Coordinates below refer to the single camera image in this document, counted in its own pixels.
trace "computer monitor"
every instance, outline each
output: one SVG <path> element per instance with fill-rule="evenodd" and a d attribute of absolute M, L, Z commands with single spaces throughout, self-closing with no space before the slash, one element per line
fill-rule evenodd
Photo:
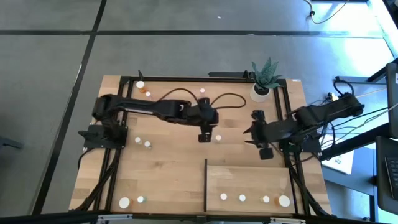
<path fill-rule="evenodd" d="M 387 71 L 387 99 L 388 107 L 398 103 L 398 64 L 388 63 Z M 389 111 L 389 127 L 392 138 L 398 138 L 398 106 Z"/>

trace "wooden table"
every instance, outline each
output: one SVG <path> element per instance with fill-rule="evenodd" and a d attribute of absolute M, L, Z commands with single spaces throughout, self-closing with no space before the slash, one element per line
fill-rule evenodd
<path fill-rule="evenodd" d="M 99 96 L 117 94 L 119 81 L 120 76 L 104 76 Z M 301 81 L 286 80 L 286 82 L 291 109 L 294 110 L 305 105 Z M 251 125 L 252 118 L 250 115 L 253 110 L 264 110 L 268 123 L 277 120 L 273 91 L 270 91 L 265 102 L 255 103 L 249 96 L 252 83 L 146 82 L 146 86 L 152 93 L 153 101 L 174 88 L 184 87 L 191 90 L 196 96 L 200 96 L 200 88 L 205 88 L 204 96 L 209 97 L 210 100 L 214 100 L 222 93 L 237 93 L 245 97 L 247 105 L 240 109 L 218 110 L 220 121 L 218 126 L 213 129 L 213 138 L 220 134 L 222 140 L 219 143 L 215 143 L 214 140 L 210 143 L 199 143 L 197 136 L 200 129 L 198 127 L 170 124 L 154 116 L 129 113 L 127 118 L 129 132 L 126 147 L 122 150 L 119 163 L 111 206 L 112 212 L 196 215 L 272 215 L 275 213 L 288 215 L 294 213 L 294 210 L 293 212 L 291 210 L 286 212 L 283 209 L 272 209 L 272 212 L 270 212 L 266 208 L 261 211 L 245 212 L 237 212 L 237 210 L 207 210 L 204 212 L 203 209 L 205 159 L 207 159 L 209 166 L 248 167 L 244 169 L 250 169 L 250 167 L 284 167 L 284 159 L 279 153 L 274 151 L 273 159 L 262 161 L 259 158 L 258 149 L 253 145 L 244 143 L 245 140 L 250 138 L 250 134 L 243 134 L 243 131 Z M 132 97 L 148 100 L 145 94 L 139 93 L 135 87 L 132 91 Z M 176 91 L 166 98 L 193 101 L 192 96 L 184 91 Z M 214 106 L 240 104 L 241 99 L 235 96 L 226 96 L 220 98 Z M 281 97 L 281 105 L 282 112 L 285 114 L 283 97 Z M 150 141 L 152 149 L 136 144 L 134 142 L 136 136 L 139 136 L 143 141 Z M 79 206 L 97 184 L 103 156 L 104 149 L 95 149 L 82 159 L 70 209 Z M 308 156 L 310 156 L 309 153 L 301 154 L 302 159 Z M 316 158 L 313 158 L 302 165 L 307 188 L 322 208 L 331 213 L 320 163 Z M 264 180 L 262 184 L 267 187 L 270 181 Z M 250 187 L 251 183 L 248 183 L 247 189 L 245 189 L 245 186 L 241 189 L 249 191 Z M 104 208 L 107 188 L 106 185 L 100 208 Z M 295 192 L 299 213 L 303 213 L 301 194 L 297 186 L 295 186 Z M 146 197 L 147 200 L 144 203 L 136 202 L 136 198 L 140 195 Z M 132 206 L 121 209 L 119 199 L 122 197 L 132 199 L 134 201 Z M 231 200 L 236 199 L 235 195 L 229 195 L 229 198 Z M 258 203 L 257 200 L 249 199 L 251 198 L 248 198 L 248 201 L 245 202 L 248 206 L 250 203 Z"/>

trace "white bottle cap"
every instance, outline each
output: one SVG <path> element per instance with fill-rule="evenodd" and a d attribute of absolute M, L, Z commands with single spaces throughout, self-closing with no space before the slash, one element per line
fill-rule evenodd
<path fill-rule="evenodd" d="M 288 207 L 290 205 L 290 199 L 286 195 L 279 197 L 279 205 L 282 207 Z"/>
<path fill-rule="evenodd" d="M 138 82 L 136 83 L 136 87 L 137 87 L 137 88 L 143 88 L 144 85 L 145 85 L 145 83 L 144 83 L 143 81 L 138 81 Z"/>
<path fill-rule="evenodd" d="M 119 206 L 121 208 L 127 208 L 129 205 L 130 205 L 130 199 L 128 199 L 127 197 L 123 197 L 120 199 Z"/>
<path fill-rule="evenodd" d="M 225 193 L 222 193 L 222 194 L 220 195 L 220 198 L 221 198 L 222 200 L 226 200 L 227 196 L 226 196 Z"/>
<path fill-rule="evenodd" d="M 246 196 L 244 196 L 244 195 L 239 195 L 239 200 L 240 200 L 241 202 L 244 202 L 244 201 L 246 200 Z"/>
<path fill-rule="evenodd" d="M 143 196 L 139 196 L 138 198 L 137 198 L 137 202 L 138 203 L 142 203 L 142 202 L 144 202 L 145 201 L 145 198 L 143 197 Z"/>
<path fill-rule="evenodd" d="M 265 202 L 265 203 L 268 203 L 269 202 L 269 197 L 268 196 L 264 196 L 262 198 L 262 201 Z"/>

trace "gray concrete floor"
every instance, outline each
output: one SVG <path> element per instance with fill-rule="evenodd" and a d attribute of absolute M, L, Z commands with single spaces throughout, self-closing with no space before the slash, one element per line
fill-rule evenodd
<path fill-rule="evenodd" d="M 95 0 L 2 0 L 0 30 L 91 30 L 99 5 Z M 340 6 L 314 3 L 316 19 L 322 20 Z M 365 3 L 348 3 L 320 26 L 306 19 L 308 13 L 302 0 L 108 1 L 100 30 L 342 31 L 348 35 L 97 36 L 44 212 L 68 209 L 83 145 L 77 131 L 90 122 L 103 75 L 137 75 L 140 69 L 148 76 L 205 77 L 208 72 L 250 69 L 251 61 L 262 63 L 271 57 L 279 61 L 278 74 L 303 81 L 307 102 L 312 102 L 335 91 L 331 82 L 335 75 L 372 75 L 394 59 Z M 0 135 L 25 144 L 21 150 L 0 151 L 0 217 L 31 210 L 87 41 L 87 36 L 0 35 Z M 359 95 L 378 88 L 355 85 Z M 366 105 L 365 112 L 385 107 L 386 92 L 360 101 Z M 367 195 L 332 183 L 326 186 L 335 215 L 369 216 Z M 383 213 L 380 221 L 394 218 Z"/>

